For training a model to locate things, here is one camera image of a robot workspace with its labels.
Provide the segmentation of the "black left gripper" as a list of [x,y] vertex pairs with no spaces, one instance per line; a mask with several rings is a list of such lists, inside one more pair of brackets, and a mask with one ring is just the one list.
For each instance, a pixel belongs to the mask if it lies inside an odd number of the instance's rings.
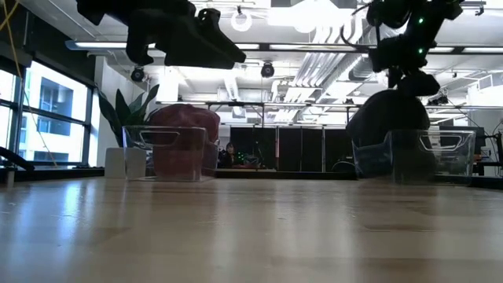
[[201,38],[186,26],[176,27],[181,17],[195,15],[196,7],[188,0],[77,0],[76,5],[79,14],[92,24],[99,25],[106,15],[125,24],[127,56],[141,66],[153,62],[148,55],[153,43],[167,47],[166,66],[232,69],[235,62],[246,59],[221,31],[217,9],[199,11]]

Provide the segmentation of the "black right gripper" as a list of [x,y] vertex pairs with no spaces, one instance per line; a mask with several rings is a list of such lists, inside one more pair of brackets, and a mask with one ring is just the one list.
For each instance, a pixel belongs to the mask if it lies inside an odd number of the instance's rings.
[[374,72],[388,69],[389,89],[398,85],[398,90],[409,96],[432,96],[440,89],[433,75],[415,72],[402,78],[402,70],[424,67],[428,51],[436,46],[435,40],[424,41],[408,35],[398,35],[381,39],[376,48],[369,49],[369,58]]

